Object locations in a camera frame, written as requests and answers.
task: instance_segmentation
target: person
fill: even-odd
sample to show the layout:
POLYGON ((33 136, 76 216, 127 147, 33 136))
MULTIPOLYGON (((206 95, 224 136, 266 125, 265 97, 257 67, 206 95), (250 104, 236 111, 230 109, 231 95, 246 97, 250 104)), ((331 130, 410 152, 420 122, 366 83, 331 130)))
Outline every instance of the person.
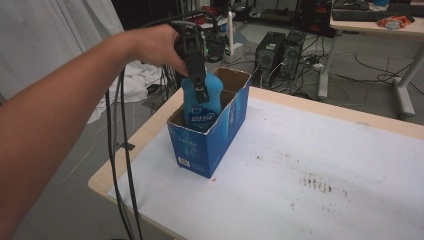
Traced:
POLYGON ((187 76, 169 25, 113 35, 0 106, 0 239, 12 238, 123 67, 134 60, 187 76))

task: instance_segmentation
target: white curtain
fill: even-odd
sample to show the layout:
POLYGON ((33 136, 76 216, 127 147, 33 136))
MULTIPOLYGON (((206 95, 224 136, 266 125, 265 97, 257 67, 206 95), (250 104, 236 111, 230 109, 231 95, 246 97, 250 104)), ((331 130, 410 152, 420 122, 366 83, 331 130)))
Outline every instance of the white curtain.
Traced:
MULTIPOLYGON (((2 0, 1 3, 0 93, 5 99, 102 39, 123 31, 110 0, 2 0)), ((161 69, 151 65, 127 65, 125 100, 145 99, 146 87, 160 75, 161 69)), ((98 119, 103 110, 104 100, 89 123, 98 119)))

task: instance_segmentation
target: black cable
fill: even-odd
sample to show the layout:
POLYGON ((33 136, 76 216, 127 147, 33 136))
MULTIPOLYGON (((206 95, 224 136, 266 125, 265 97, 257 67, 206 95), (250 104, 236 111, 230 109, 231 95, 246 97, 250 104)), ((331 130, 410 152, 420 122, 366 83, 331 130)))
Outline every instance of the black cable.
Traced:
POLYGON ((311 40, 311 39, 314 39, 314 38, 317 38, 317 37, 313 36, 313 37, 310 37, 310 38, 306 38, 305 41, 308 41, 308 40, 311 40))
POLYGON ((162 102, 165 101, 165 99, 163 98, 163 93, 165 91, 167 91, 168 86, 165 86, 165 77, 163 76, 163 71, 160 77, 160 98, 162 100, 162 102))
POLYGON ((296 92, 292 93, 292 96, 301 97, 301 98, 315 101, 311 96, 309 96, 309 94, 307 94, 306 92, 302 90, 297 90, 296 92))
POLYGON ((137 200, 136 200, 137 198, 136 198, 135 189, 134 189, 134 181, 132 176, 131 161, 130 161, 129 146, 128 146, 127 124, 125 119, 124 75, 125 75, 125 68, 121 71, 121 74, 118 80, 118 84, 121 84, 121 115, 122 115, 122 130, 124 134, 125 160, 127 163, 128 185, 130 188, 131 202, 132 202, 133 211, 135 215, 135 221, 137 223, 138 235, 140 236, 140 239, 142 240, 143 236, 141 234, 140 213, 138 212, 137 200))
POLYGON ((405 67, 403 67, 401 70, 399 70, 399 71, 397 71, 396 73, 393 73, 393 72, 390 72, 390 71, 387 71, 387 70, 384 70, 384 69, 380 69, 380 68, 376 68, 376 67, 372 67, 372 66, 369 66, 369 65, 367 65, 367 64, 365 64, 365 63, 362 63, 361 61, 359 61, 359 59, 358 59, 358 55, 357 54, 355 54, 355 60, 356 60, 356 62, 357 63, 359 63, 359 64, 361 64, 362 66, 364 66, 364 67, 367 67, 367 68, 371 68, 371 69, 374 69, 374 70, 377 70, 377 71, 382 71, 382 72, 385 72, 384 74, 379 74, 378 76, 377 76, 377 80, 378 80, 378 82, 383 82, 383 83, 387 83, 387 84, 390 84, 390 83, 388 83, 387 81, 388 80, 390 80, 391 78, 393 78, 393 77, 399 77, 399 73, 401 73, 402 71, 404 71, 405 69, 407 69, 409 66, 411 66, 411 64, 408 64, 408 65, 406 65, 405 67), (380 79, 380 76, 381 75, 386 75, 387 76, 387 73, 389 73, 390 75, 390 77, 388 78, 388 79, 384 79, 384 80, 381 80, 380 79))
POLYGON ((218 21, 216 20, 215 16, 212 15, 210 12, 202 11, 202 10, 192 11, 192 12, 183 13, 183 14, 180 14, 180 15, 177 15, 177 16, 172 16, 172 17, 169 17, 169 18, 163 18, 163 19, 159 19, 159 20, 156 20, 156 21, 152 21, 152 22, 149 22, 149 23, 143 25, 143 28, 162 24, 162 23, 170 23, 173 20, 184 19, 186 17, 192 17, 192 16, 196 16, 196 15, 200 15, 200 14, 208 15, 212 19, 213 30, 214 30, 215 33, 218 33, 219 32, 218 31, 218 21))
POLYGON ((298 76, 297 78, 295 78, 295 79, 300 78, 300 79, 302 80, 302 82, 301 82, 300 86, 297 86, 297 89, 296 89, 296 91, 294 91, 294 93, 293 93, 293 94, 295 94, 297 91, 300 91, 300 90, 301 90, 301 88, 303 87, 303 84, 305 83, 305 78, 303 77, 303 75, 304 75, 304 70, 305 70, 305 64, 303 64, 303 65, 302 65, 302 69, 300 70, 300 74, 299 74, 299 76, 298 76))
POLYGON ((121 216, 122 223, 124 224, 125 231, 130 239, 133 239, 132 233, 129 229, 129 223, 127 223, 126 218, 124 217, 124 210, 122 206, 122 198, 118 188, 118 179, 116 176, 116 167, 115 167, 115 155, 114 155, 114 147, 112 146, 112 120, 111 120, 111 112, 110 112, 110 100, 109 100, 109 90, 107 90, 105 94, 106 100, 106 116, 107 116, 107 135, 108 135, 108 152, 109 152, 109 161, 112 167, 112 178, 113 178, 113 186, 115 188, 116 202, 118 205, 119 214, 121 216))
MULTIPOLYGON (((121 72, 120 77, 123 79, 124 72, 121 72)), ((114 103, 115 104, 113 104, 113 119, 112 119, 112 122, 113 122, 112 133, 114 133, 114 134, 113 134, 113 142, 112 142, 111 147, 113 149, 112 154, 113 154, 113 160, 114 160, 114 162, 115 162, 116 146, 118 146, 117 145, 117 142, 118 142, 117 141, 117 139, 118 139, 118 126, 117 126, 117 123, 118 123, 118 119, 117 119, 118 104, 117 103, 118 103, 118 96, 119 96, 119 88, 120 88, 120 84, 119 84, 119 81, 118 81, 118 83, 116 84, 116 90, 115 90, 115 98, 114 98, 114 103)), ((119 198, 117 198, 117 199, 121 203, 124 202, 122 200, 121 195, 119 195, 119 198)), ((134 234, 133 234, 133 230, 132 230, 132 227, 131 227, 131 224, 130 224, 130 220, 129 220, 129 217, 128 217, 127 209, 125 208, 125 205, 124 204, 122 204, 121 208, 122 208, 122 211, 124 213, 125 219, 126 219, 126 221, 128 223, 128 228, 129 228, 129 230, 131 232, 131 236, 134 238, 134 234)))
POLYGON ((309 45, 309 46, 307 46, 306 48, 304 48, 303 50, 302 50, 302 52, 304 52, 306 49, 308 49, 308 48, 310 48, 312 45, 314 45, 314 43, 316 42, 316 41, 318 41, 318 39, 319 39, 319 36, 318 37, 316 37, 315 38, 315 40, 309 45))
POLYGON ((417 89, 418 90, 418 92, 420 92, 420 93, 422 93, 422 94, 424 94, 424 92, 421 90, 421 89, 419 89, 417 86, 415 86, 415 84, 413 84, 413 83, 410 83, 415 89, 417 89))
MULTIPOLYGON (((216 21, 216 18, 210 14, 209 12, 206 11, 194 11, 194 12, 189 12, 186 14, 181 14, 178 16, 174 16, 174 17, 170 17, 170 18, 166 18, 166 19, 160 19, 160 20, 156 20, 156 21, 152 21, 148 24, 145 24, 143 27, 148 27, 148 26, 153 26, 153 25, 157 25, 157 24, 161 24, 161 23, 169 23, 172 20, 176 20, 176 19, 181 19, 184 17, 189 17, 189 16, 194 16, 196 14, 204 14, 204 15, 208 15, 212 18, 213 20, 213 27, 216 33, 218 33, 218 23, 216 21)), ((134 182, 133 182, 133 177, 132 177, 132 170, 131 170, 131 161, 130 161, 130 156, 129 156, 129 147, 128 147, 128 138, 127 138, 127 129, 126 129, 126 120, 125 120, 125 101, 124 101, 124 75, 125 75, 125 66, 122 69, 119 78, 118 78, 118 85, 117 85, 117 89, 119 89, 119 86, 121 86, 121 113, 122 113, 122 119, 123 119, 123 134, 124 134, 124 148, 125 148, 125 159, 126 159, 126 164, 127 164, 127 174, 128 174, 128 183, 129 183, 129 188, 130 188, 130 195, 131 195, 131 201, 132 201, 132 206, 133 206, 133 211, 135 214, 135 220, 137 223, 137 228, 138 228, 138 234, 140 236, 140 239, 143 239, 143 236, 141 234, 141 226, 140 226, 140 215, 138 212, 138 208, 137 208, 137 200, 136 200, 136 195, 135 195, 135 190, 134 190, 134 182)), ((118 94, 118 90, 115 96, 115 104, 117 103, 117 94, 118 94)), ((119 192, 119 188, 118 188, 118 180, 117 180, 117 176, 116 176, 116 166, 115 166, 115 143, 112 143, 112 129, 111 129, 111 125, 112 125, 112 121, 111 121, 111 116, 110 116, 110 100, 109 100, 109 91, 106 92, 105 94, 105 98, 106 98, 106 110, 107 110, 107 121, 108 121, 108 152, 109 152, 109 159, 110 159, 110 163, 112 166, 112 176, 113 176, 113 184, 114 184, 114 188, 115 188, 115 194, 116 194, 116 200, 117 200, 117 205, 118 205, 118 209, 119 209, 119 213, 121 216, 121 220, 124 224, 125 230, 127 232, 128 237, 132 240, 134 239, 134 236, 132 234, 132 230, 131 230, 131 223, 128 220, 128 216, 126 215, 126 210, 125 210, 125 206, 123 205, 123 201, 119 192)))
POLYGON ((274 86, 271 86, 269 89, 274 90, 274 89, 280 87, 281 85, 283 85, 283 83, 285 83, 285 82, 289 82, 289 80, 288 79, 283 79, 281 82, 279 82, 278 84, 276 84, 274 86))
POLYGON ((322 48, 322 55, 318 57, 318 60, 317 60, 318 62, 321 58, 326 56, 325 49, 324 49, 324 37, 323 36, 321 36, 321 48, 322 48))
POLYGON ((164 73, 167 81, 166 85, 169 85, 172 92, 176 92, 179 88, 179 84, 177 83, 177 79, 175 76, 175 69, 169 66, 165 66, 164 73))
POLYGON ((358 79, 354 79, 354 78, 343 76, 343 75, 339 75, 339 74, 334 74, 334 76, 345 78, 345 79, 347 79, 349 81, 353 81, 353 82, 362 82, 362 83, 364 83, 364 82, 368 82, 368 83, 382 82, 382 81, 379 81, 379 80, 358 80, 358 79))

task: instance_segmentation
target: wire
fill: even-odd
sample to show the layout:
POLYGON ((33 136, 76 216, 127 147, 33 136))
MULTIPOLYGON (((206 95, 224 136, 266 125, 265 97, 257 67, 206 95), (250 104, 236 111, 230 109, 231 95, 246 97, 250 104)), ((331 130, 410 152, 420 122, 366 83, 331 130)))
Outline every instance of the wire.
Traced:
MULTIPOLYGON (((339 87, 339 86, 336 86, 336 85, 334 85, 334 84, 331 84, 331 86, 333 86, 333 87, 336 87, 336 88, 338 88, 338 89, 340 89, 345 95, 346 95, 346 98, 345 99, 343 99, 343 100, 336 100, 336 99, 333 99, 333 98, 329 98, 329 99, 331 99, 331 100, 333 100, 333 101, 335 101, 335 102, 345 102, 345 101, 347 101, 350 97, 349 97, 349 94, 342 88, 342 87, 339 87)), ((368 99, 368 95, 369 95, 369 90, 368 90, 368 88, 366 88, 366 87, 363 87, 362 86, 362 88, 364 88, 365 89, 365 97, 364 97, 364 100, 362 101, 362 103, 346 103, 346 104, 339 104, 339 105, 337 105, 337 106, 339 106, 339 107, 343 107, 343 106, 363 106, 363 105, 365 105, 365 103, 366 103, 366 101, 367 101, 367 99, 368 99)))
POLYGON ((323 36, 321 36, 321 47, 322 47, 322 55, 318 57, 318 62, 321 58, 326 56, 325 48, 324 48, 324 37, 323 36))
MULTIPOLYGON (((119 89, 121 89, 122 91, 124 89, 123 86, 121 86, 121 83, 123 83, 123 81, 124 81, 124 77, 125 77, 125 67, 122 69, 122 71, 121 71, 121 73, 118 77, 118 82, 116 84, 116 90, 115 90, 114 105, 113 105, 113 108, 114 108, 114 111, 113 111, 113 132, 112 132, 113 133, 113 144, 112 144, 111 147, 113 148, 112 153, 113 153, 113 159, 114 160, 115 160, 116 150, 118 149, 118 146, 119 146, 118 143, 117 143, 117 139, 118 139, 118 124, 117 124, 118 123, 118 119, 117 119, 118 118, 117 117, 118 96, 119 96, 119 89)), ((117 198, 117 199, 119 199, 119 201, 122 203, 121 208, 122 208, 122 211, 124 213, 125 220, 128 223, 128 228, 131 232, 131 236, 134 238, 134 233, 133 233, 132 226, 131 226, 131 223, 130 223, 130 220, 129 220, 129 217, 128 217, 127 208, 125 207, 124 201, 122 200, 122 196, 119 195, 119 198, 117 198)))
POLYGON ((342 91, 345 94, 345 98, 342 99, 342 100, 337 100, 337 99, 329 97, 329 99, 331 99, 335 102, 346 102, 347 100, 349 100, 349 94, 343 88, 341 88, 337 85, 334 85, 334 84, 330 84, 330 86, 340 89, 340 91, 342 91))
POLYGON ((384 78, 385 78, 385 77, 386 77, 386 75, 387 75, 387 70, 389 69, 389 63, 390 63, 390 58, 387 58, 386 69, 384 70, 383 80, 381 80, 381 81, 383 81, 383 82, 386 82, 386 81, 388 81, 389 79, 391 79, 391 78, 393 78, 393 77, 394 77, 394 76, 392 76, 392 77, 389 77, 388 79, 384 80, 384 78))
POLYGON ((75 170, 77 169, 77 167, 84 161, 84 159, 91 153, 91 151, 93 151, 94 147, 96 146, 96 142, 97 142, 97 134, 101 130, 105 129, 106 127, 107 127, 107 125, 103 126, 102 128, 100 128, 99 130, 96 131, 96 133, 94 134, 94 143, 93 143, 93 145, 88 150, 88 152, 78 161, 78 163, 72 168, 72 170, 71 170, 71 172, 69 172, 68 176, 66 178, 64 178, 63 180, 52 179, 53 182, 55 182, 55 183, 65 183, 66 181, 69 180, 69 178, 75 172, 75 170))
POLYGON ((261 66, 260 63, 258 63, 258 66, 256 67, 256 69, 252 72, 252 76, 255 75, 256 71, 258 71, 259 67, 261 66))
POLYGON ((184 19, 187 17, 193 17, 196 15, 208 15, 211 19, 212 19, 212 24, 213 24, 213 30, 215 33, 218 33, 218 21, 216 20, 215 16, 213 16, 211 13, 207 12, 207 11, 202 11, 202 10, 197 10, 197 11, 192 11, 192 12, 188 12, 188 13, 183 13, 177 16, 172 16, 169 18, 164 18, 164 19, 159 19, 156 21, 152 21, 149 22, 145 25, 143 25, 143 27, 150 27, 150 26, 154 26, 154 25, 158 25, 158 24, 162 24, 162 23, 168 23, 168 22, 172 22, 174 20, 180 20, 180 19, 184 19))
POLYGON ((112 120, 111 120, 111 112, 110 112, 110 101, 109 101, 109 90, 105 94, 106 99, 106 116, 107 116, 107 133, 108 133, 108 153, 109 153, 109 161, 110 165, 112 167, 112 178, 113 178, 113 186, 115 188, 115 195, 116 195, 116 202, 118 205, 119 215, 121 216, 122 223, 124 224, 125 231, 127 232, 127 235, 130 239, 134 239, 132 235, 132 230, 130 230, 128 217, 126 217, 124 214, 126 214, 125 209, 123 209, 123 202, 121 198, 121 194, 119 192, 118 188, 118 179, 116 176, 116 167, 115 167, 115 154, 114 154, 114 147, 112 147, 112 120))
POLYGON ((358 59, 358 54, 355 54, 355 60, 356 60, 356 62, 358 62, 359 64, 361 64, 362 66, 365 66, 365 67, 368 67, 368 68, 371 68, 371 69, 374 69, 374 70, 377 70, 377 71, 382 71, 382 72, 385 72, 384 74, 380 74, 380 75, 378 75, 377 76, 377 82, 383 82, 383 83, 386 83, 386 84, 392 84, 392 83, 388 83, 387 81, 389 81, 390 79, 392 79, 392 78, 394 78, 394 77, 399 77, 399 73, 401 73, 402 71, 404 71, 405 69, 407 69, 409 66, 411 66, 411 64, 408 64, 408 65, 406 65, 405 67, 403 67, 401 70, 399 70, 399 71, 397 71, 396 73, 393 73, 393 72, 390 72, 390 71, 388 71, 387 69, 386 70, 384 70, 384 69, 380 69, 380 68, 376 68, 376 67, 372 67, 372 66, 369 66, 369 65, 366 65, 365 63, 362 63, 361 61, 359 61, 359 59, 358 59), (380 79, 380 76, 381 75, 383 75, 383 76, 386 76, 387 75, 387 73, 390 73, 391 74, 391 76, 388 78, 388 79, 380 79))
POLYGON ((243 45, 243 53, 245 53, 247 55, 247 54, 251 53, 251 51, 252 51, 252 47, 251 46, 243 45))
POLYGON ((295 95, 297 92, 301 92, 300 89, 303 87, 303 83, 305 82, 303 75, 304 75, 304 69, 305 69, 305 64, 303 64, 302 69, 300 70, 300 74, 299 76, 296 78, 298 79, 297 82, 300 82, 300 84, 296 84, 296 89, 293 91, 293 95, 295 95))
POLYGON ((308 49, 308 48, 310 48, 312 45, 314 45, 314 44, 315 44, 315 42, 316 42, 316 41, 318 41, 318 39, 319 39, 319 36, 317 36, 317 37, 315 38, 315 40, 314 40, 311 44, 309 44, 309 46, 307 46, 306 48, 304 48, 304 49, 302 50, 302 52, 306 51, 306 49, 308 49))
POLYGON ((378 83, 378 82, 381 82, 379 80, 358 80, 358 79, 354 79, 354 78, 351 78, 351 77, 343 76, 343 75, 340 75, 340 74, 334 74, 334 76, 345 78, 345 79, 350 80, 350 81, 353 81, 353 82, 362 82, 362 83, 364 83, 364 82, 369 82, 369 83, 378 83))
POLYGON ((141 226, 140 226, 140 213, 138 212, 137 207, 137 200, 135 196, 135 189, 134 189, 134 181, 132 177, 132 170, 131 170, 131 161, 130 161, 130 155, 129 155, 129 146, 128 146, 128 136, 127 136, 127 124, 125 120, 125 102, 124 102, 124 70, 122 70, 120 78, 121 83, 121 115, 122 115, 122 130, 124 134, 124 150, 125 150, 125 160, 127 163, 127 176, 128 176, 128 185, 130 188, 130 195, 131 195, 131 201, 133 206, 133 211, 135 215, 135 221, 137 223, 137 230, 138 235, 140 236, 140 239, 143 239, 143 236, 141 234, 141 226))
POLYGON ((415 86, 415 84, 413 84, 413 83, 410 83, 415 89, 417 89, 418 90, 418 92, 420 92, 421 94, 424 94, 424 92, 421 90, 421 89, 419 89, 417 86, 415 86))
POLYGON ((274 69, 272 69, 271 73, 268 75, 268 78, 266 79, 266 82, 269 83, 270 82, 270 78, 272 76, 272 74, 275 72, 275 70, 277 70, 277 68, 281 65, 284 65, 284 61, 280 62, 274 69))
POLYGON ((163 67, 161 77, 158 80, 160 81, 159 90, 155 92, 154 94, 151 94, 151 96, 154 96, 154 98, 152 99, 152 104, 150 106, 151 115, 153 115, 154 113, 154 110, 155 110, 154 106, 155 106, 155 103, 157 103, 158 98, 161 98, 161 104, 163 104, 179 88, 179 84, 177 83, 177 80, 176 80, 175 69, 169 66, 163 67))
POLYGON ((174 21, 171 21, 171 23, 175 25, 183 25, 183 26, 192 26, 192 27, 196 26, 194 22, 182 21, 182 20, 174 20, 174 21))

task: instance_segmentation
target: cardboard box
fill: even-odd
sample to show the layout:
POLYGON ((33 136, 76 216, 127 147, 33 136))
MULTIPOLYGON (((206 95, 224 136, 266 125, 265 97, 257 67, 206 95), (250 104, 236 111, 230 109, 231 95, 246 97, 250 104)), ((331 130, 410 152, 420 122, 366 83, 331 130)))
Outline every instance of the cardboard box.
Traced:
POLYGON ((224 90, 221 93, 222 113, 205 133, 184 127, 182 106, 169 117, 167 124, 179 166, 210 178, 246 118, 250 74, 218 68, 224 90))

